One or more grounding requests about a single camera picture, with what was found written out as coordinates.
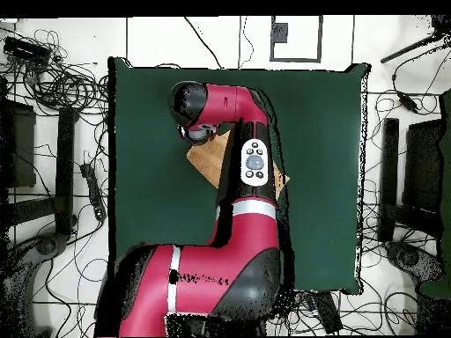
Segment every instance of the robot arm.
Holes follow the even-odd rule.
[[[125,256],[109,286],[121,309],[111,329],[116,336],[165,336],[165,318],[174,313],[259,320],[279,289],[276,192],[259,96],[246,87],[182,82],[170,106],[179,134],[195,145],[209,141],[220,123],[233,124],[215,231],[205,246],[143,245]]]

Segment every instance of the black stand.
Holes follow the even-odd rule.
[[[0,105],[5,99],[0,96]],[[77,120],[78,112],[74,108],[60,109],[55,197],[10,203],[9,213],[14,224],[55,214],[55,233],[29,239],[4,255],[0,263],[0,338],[50,335],[48,330],[36,333],[32,313],[33,284],[42,263],[64,251],[76,223],[72,215],[72,196],[74,128]]]

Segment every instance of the black object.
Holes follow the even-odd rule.
[[[321,63],[322,59],[322,21],[319,17],[318,24],[318,48],[316,58],[276,58],[274,57],[274,45],[276,43],[286,43],[288,39],[288,24],[276,23],[276,16],[271,17],[271,39],[270,39],[270,61],[271,62],[313,62]]]
[[[426,250],[404,242],[389,242],[385,247],[390,264],[409,273],[414,283],[441,278],[443,272],[440,262]]]
[[[440,279],[442,269],[439,261],[425,250],[403,242],[388,243],[386,248],[388,261],[407,272],[416,285]],[[417,294],[417,302],[415,334],[451,333],[451,300],[432,299]]]
[[[13,224],[46,217],[55,213],[56,233],[72,233],[74,126],[78,112],[72,107],[59,110],[58,150],[56,153],[55,197],[10,203]]]
[[[439,41],[443,39],[445,36],[451,36],[451,18],[450,16],[443,16],[443,15],[432,15],[432,26],[434,28],[434,32],[431,36],[428,36],[427,38],[424,38],[420,41],[417,41],[416,43],[413,43],[409,45],[406,48],[403,48],[392,55],[389,55],[385,58],[381,59],[381,63],[385,63],[391,60],[394,60],[395,58],[399,57],[400,55],[405,55],[407,52],[410,52],[411,50],[423,47],[429,43],[433,43],[436,41]]]
[[[5,148],[5,178],[7,187],[33,187],[36,175],[33,170],[34,125],[33,107],[2,99],[2,138]]]
[[[340,319],[332,293],[313,293],[312,298],[318,311],[320,322],[327,334],[335,333],[343,329],[343,324]]]
[[[81,176],[83,176],[88,183],[89,201],[94,208],[95,218],[99,222],[103,222],[107,217],[107,212],[103,204],[101,191],[97,182],[97,178],[95,177],[94,169],[89,164],[83,164],[80,165],[80,171]]]
[[[437,149],[444,122],[411,124],[407,131],[407,153],[403,203],[438,212],[440,206],[440,154]]]
[[[11,36],[4,39],[4,52],[20,60],[32,62],[37,66],[47,66],[51,54],[47,48]]]
[[[407,132],[406,167],[402,205],[396,204],[399,121],[382,123],[380,213],[377,239],[393,239],[396,223],[438,238],[443,224],[440,203],[441,159],[438,143],[443,136],[443,120],[410,125]]]
[[[5,98],[0,96],[0,105]],[[66,247],[77,218],[72,215],[73,141],[78,113],[71,107],[61,108],[58,121],[56,194],[54,198],[10,203],[14,224],[55,214],[55,233],[28,239],[12,249],[0,251],[0,338],[49,336],[49,330],[36,331],[33,313],[33,283],[44,261],[55,258]],[[3,117],[0,116],[0,129]],[[10,148],[0,147],[0,158],[9,156]]]
[[[386,242],[393,238],[394,223],[388,219],[388,206],[396,205],[398,183],[398,142],[399,120],[386,118],[382,122],[381,184],[379,187],[379,215],[377,224],[378,241]]]

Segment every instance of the white stripe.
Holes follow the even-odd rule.
[[[173,245],[173,258],[171,260],[171,268],[169,269],[169,272],[171,270],[175,269],[176,271],[179,270],[179,264],[180,264],[180,254],[181,249]],[[177,283],[169,283],[167,285],[167,310],[168,312],[175,312],[175,299],[177,297]]]
[[[233,204],[233,216],[252,213],[263,214],[276,219],[276,208],[268,202],[244,200]]]

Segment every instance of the black cable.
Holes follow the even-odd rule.
[[[245,18],[245,20],[244,20],[243,36],[244,36],[244,38],[248,41],[248,43],[250,44],[250,46],[251,46],[251,48],[252,48],[252,52],[250,53],[249,58],[248,58],[245,62],[243,62],[242,64],[240,64],[239,69],[241,69],[241,68],[243,67],[243,65],[244,65],[246,62],[249,62],[250,60],[252,60],[252,55],[254,54],[254,45],[250,42],[250,40],[248,39],[248,37],[247,37],[246,34],[244,33],[244,32],[246,31],[246,24],[247,24],[247,22],[248,22],[248,17],[249,17],[249,16],[246,16],[246,18]]]
[[[414,61],[414,60],[418,59],[419,57],[421,57],[421,56],[423,56],[423,55],[427,55],[427,54],[430,54],[430,53],[432,53],[432,52],[436,52],[436,51],[438,51],[438,50],[440,50],[440,49],[444,49],[444,48],[448,48],[448,47],[449,47],[449,45],[445,42],[444,45],[438,46],[438,47],[434,47],[434,48],[430,48],[430,49],[426,50],[425,52],[421,53],[420,55],[416,55],[415,57],[412,57],[412,58],[410,58],[410,59],[408,59],[408,60],[406,60],[406,61],[400,63],[400,64],[396,67],[395,72],[393,73],[393,76],[392,76],[393,89],[395,90],[395,92],[396,92],[396,94],[397,94],[397,96],[398,96],[398,98],[399,98],[401,104],[402,104],[404,107],[406,107],[407,110],[410,110],[411,112],[413,112],[413,113],[415,113],[415,114],[418,114],[418,115],[428,115],[428,114],[434,113],[434,110],[437,108],[437,105],[438,105],[437,97],[436,97],[435,95],[433,96],[434,99],[435,99],[435,106],[434,106],[434,108],[433,108],[432,110],[426,109],[426,108],[424,107],[423,102],[424,102],[424,100],[425,100],[425,96],[427,95],[427,93],[429,92],[429,90],[431,89],[431,87],[433,86],[433,83],[435,82],[435,79],[436,79],[437,76],[439,75],[441,66],[443,65],[443,63],[445,63],[445,61],[447,60],[447,58],[448,58],[449,55],[451,54],[451,49],[449,50],[449,52],[447,53],[447,55],[445,56],[445,58],[443,59],[443,61],[442,61],[441,64],[439,65],[439,68],[437,69],[437,71],[436,71],[436,73],[435,73],[435,75],[434,75],[434,77],[433,77],[432,82],[429,84],[429,86],[427,87],[427,90],[426,90],[425,93],[422,95],[423,97],[422,97],[421,100],[420,100],[420,107],[418,107],[417,103],[416,103],[416,102],[414,101],[414,99],[411,97],[411,96],[412,96],[411,94],[401,92],[401,91],[399,91],[399,90],[396,88],[396,78],[397,78],[396,73],[397,73],[397,71],[398,71],[401,67],[403,67],[404,64],[407,63],[407,62]],[[422,109],[424,109],[424,110],[426,111],[426,113],[420,113],[420,112],[418,111],[418,110],[422,110]]]
[[[205,43],[205,41],[203,41],[203,39],[201,38],[201,35],[199,35],[199,32],[196,30],[196,28],[193,26],[193,24],[191,23],[191,21],[187,18],[184,17],[185,20],[188,22],[188,24],[191,26],[191,28],[193,29],[193,31],[196,33],[197,38],[202,42],[202,44],[210,51],[211,55],[214,57],[216,63],[218,64],[220,69],[223,69],[223,67],[221,66],[221,64],[218,61],[218,58],[216,57],[216,55],[213,53],[213,51],[210,49],[210,47]]]
[[[53,270],[53,258],[50,260],[50,270],[49,270],[49,272],[48,272],[48,274],[47,274],[47,277],[46,277],[46,281],[45,281],[45,285],[44,285],[44,286],[46,287],[48,294],[49,294],[52,298],[54,298],[54,299],[56,299],[57,301],[59,301],[59,302],[65,304],[65,305],[69,308],[69,314],[67,315],[67,317],[66,317],[64,323],[63,323],[63,324],[60,326],[60,328],[58,329],[58,332],[56,332],[55,338],[59,338],[59,335],[60,335],[60,333],[61,333],[63,327],[66,325],[67,321],[69,320],[69,317],[72,315],[72,309],[70,308],[70,305],[68,305],[65,301],[63,301],[62,299],[60,299],[59,297],[57,297],[55,294],[53,294],[53,292],[52,292],[52,291],[50,290],[50,288],[48,287],[48,279],[50,278],[50,275],[52,274],[52,270]]]
[[[95,76],[92,74],[92,72],[89,71],[88,69],[82,67],[83,65],[85,65],[84,63],[81,63],[81,64],[63,63],[63,59],[66,58],[68,56],[68,54],[67,54],[67,51],[65,51],[59,45],[59,37],[58,37],[57,33],[55,33],[55,32],[46,32],[43,30],[37,30],[34,34],[34,39],[23,37],[22,35],[19,35],[15,32],[13,32],[13,33],[15,35],[17,35],[18,39],[20,39],[20,40],[26,40],[35,45],[41,45],[41,46],[49,48],[51,50],[50,62],[48,64],[48,66],[46,66],[45,68],[35,66],[29,62],[20,61],[14,57],[9,57],[8,62],[6,64],[1,64],[1,66],[4,66],[6,68],[5,70],[1,71],[2,76],[6,76],[8,74],[13,75],[13,82],[11,84],[11,88],[14,89],[14,92],[12,93],[12,94],[14,94],[14,99],[16,99],[16,96],[23,97],[27,104],[28,104],[28,102],[26,101],[26,99],[33,99],[36,102],[37,107],[44,114],[44,115],[37,114],[39,116],[57,117],[58,116],[57,114],[51,114],[51,113],[47,112],[47,110],[45,110],[45,109],[47,108],[50,110],[57,110],[59,107],[65,107],[68,105],[77,108],[81,114],[80,118],[88,123],[89,123],[89,121],[86,120],[83,115],[101,114],[102,115],[101,121],[99,123],[92,124],[93,126],[95,126],[94,140],[97,144],[97,150],[95,152],[93,159],[91,160],[91,163],[94,163],[94,168],[95,168],[96,161],[99,160],[104,172],[107,172],[103,160],[101,158],[99,158],[100,154],[108,156],[107,153],[105,152],[105,147],[101,144],[104,135],[107,133],[106,126],[105,126],[105,121],[107,118],[107,109],[106,109],[106,105],[105,105],[105,103],[107,103],[107,76],[102,77],[99,80],[99,82],[96,83]],[[46,43],[41,43],[41,42],[37,41],[36,38],[37,38],[38,33],[47,33],[47,42]],[[44,82],[41,80],[41,75],[43,73],[47,73],[47,75],[50,77],[50,81]],[[16,84],[18,83],[19,75],[23,76],[21,84],[24,85],[29,96],[22,96],[22,95],[19,95],[16,93]],[[95,113],[92,111],[93,109],[95,110],[96,108],[99,109],[98,113]],[[97,132],[98,127],[101,127],[100,136],[97,136],[98,135],[98,132]],[[33,155],[36,155],[36,156],[57,158],[57,156],[55,156],[55,154],[52,152],[52,150],[50,149],[50,146],[48,144],[33,147],[31,149],[38,149],[41,147],[47,147],[50,155],[40,154],[40,153],[36,153],[36,152],[32,153],[31,151],[27,151],[27,150],[23,150],[23,151],[32,153]],[[47,193],[46,196],[48,198],[50,198],[50,201],[52,202],[54,212],[55,212],[55,205],[53,203],[52,195],[49,193],[48,188],[45,185],[40,172],[35,167],[33,167],[33,169],[40,176],[41,182]],[[50,222],[48,224],[45,224],[43,227],[41,227],[38,230],[36,236],[39,236],[39,233],[41,232],[41,230],[52,223],[53,222]],[[75,244],[74,250],[76,250],[76,243],[79,240],[81,240],[89,235],[91,235],[91,237],[92,237],[92,235],[97,230],[99,230],[102,226],[103,226],[103,223],[98,224],[96,229],[94,229],[92,232],[90,232],[86,235],[83,235],[81,237],[76,237],[74,240],[69,242],[67,244],[67,246],[71,245],[73,243],[73,244]],[[81,250],[77,254],[75,254],[74,259],[72,259],[72,261],[77,260],[77,256],[84,250],[86,245],[89,243],[91,237],[86,241],[86,243],[81,248]],[[20,243],[18,246],[13,246],[12,249],[21,247],[25,243],[29,243],[33,240],[36,240],[36,237],[25,240],[22,243]],[[52,270],[53,270],[53,260],[52,260],[51,266],[50,266],[50,271],[48,272],[48,276],[46,278],[46,282],[39,290],[37,290],[34,293],[34,295],[35,295],[38,291],[40,291],[41,289],[43,289],[45,287],[45,288],[47,288],[47,291],[50,294],[50,296],[58,301],[58,302],[56,302],[56,304],[65,305],[69,308],[69,315],[65,319],[64,323],[59,327],[59,330],[56,334],[57,338],[59,338],[64,325],[66,325],[66,323],[68,322],[68,320],[70,318],[71,308],[70,308],[69,303],[64,302],[62,299],[57,297],[51,291],[51,289],[48,287],[48,284],[56,276],[58,276],[65,268],[67,268],[72,261],[67,263],[57,274],[55,274],[52,278],[50,278]],[[78,305],[77,324],[64,336],[68,335],[70,332],[72,332],[75,329],[75,327],[78,326],[80,328],[81,336],[84,337],[86,335],[86,333],[88,332],[89,328],[91,327],[91,326],[89,326],[85,331],[83,331],[82,321],[83,321],[83,317],[85,315],[85,305],[81,304],[80,302],[78,302],[77,305]]]
[[[390,317],[388,316],[388,307],[387,307],[387,304],[388,304],[388,301],[389,301],[393,296],[396,296],[396,295],[403,295],[403,296],[405,296],[405,297],[408,297],[408,298],[410,298],[410,299],[413,299],[416,303],[418,302],[416,298],[414,298],[411,294],[406,293],[405,291],[395,291],[394,293],[391,293],[390,295],[388,295],[388,296],[385,298],[385,302],[384,302],[384,304],[383,304],[383,307],[384,307],[384,314],[385,314],[385,320],[387,321],[388,328],[390,329],[390,332],[391,332],[393,335],[396,335],[396,333],[395,333],[395,331],[393,330],[393,328],[391,327],[391,323],[390,323],[390,322],[393,322],[393,320],[390,320]],[[406,321],[406,322],[407,322],[407,324],[411,325],[412,327],[415,327],[415,326],[412,325],[409,321]]]

